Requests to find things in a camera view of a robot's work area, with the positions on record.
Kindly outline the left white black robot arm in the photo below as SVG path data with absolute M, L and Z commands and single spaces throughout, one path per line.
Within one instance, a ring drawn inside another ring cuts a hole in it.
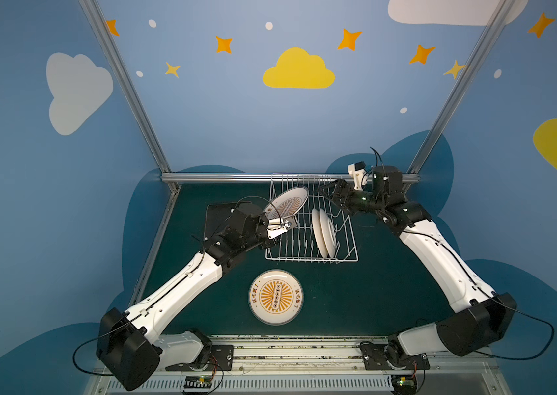
M 198 253 L 173 278 L 125 311 L 100 320 L 97 358 L 127 391 L 164 366 L 203 364 L 211 342 L 195 331 L 173 342 L 161 335 L 171 321 L 209 286 L 242 262 L 245 254 L 271 245 L 267 212 L 249 201 L 210 205 Z

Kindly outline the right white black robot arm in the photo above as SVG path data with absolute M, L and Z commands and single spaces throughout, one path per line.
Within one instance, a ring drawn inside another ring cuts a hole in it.
M 412 364 L 413 357 L 431 352 L 467 356 L 503 339 L 517 303 L 483 281 L 452 250 L 426 209 L 408 200 L 400 170 L 375 167 L 370 191 L 362 187 L 367 178 L 362 163 L 355 164 L 350 173 L 352 183 L 337 179 L 319 187 L 319 194 L 349 215 L 366 212 L 383 220 L 432 275 L 454 312 L 442 321 L 389 337 L 387 364 L 403 369 Z

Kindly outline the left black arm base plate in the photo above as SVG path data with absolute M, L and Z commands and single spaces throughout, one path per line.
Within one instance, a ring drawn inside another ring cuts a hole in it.
M 224 371 L 231 371 L 234 362 L 234 347 L 233 345 L 213 345 L 210 357 L 207 362 L 202 366 L 195 364 L 176 364 L 170 365 L 165 368 L 165 371 L 210 371 L 214 367 L 214 362 L 217 362 L 218 369 Z

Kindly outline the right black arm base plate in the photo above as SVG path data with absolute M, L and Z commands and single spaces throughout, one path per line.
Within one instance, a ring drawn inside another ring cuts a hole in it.
M 429 370 L 430 364 L 425 355 L 409 356 L 401 346 L 378 344 L 369 341 L 358 345 L 367 370 Z

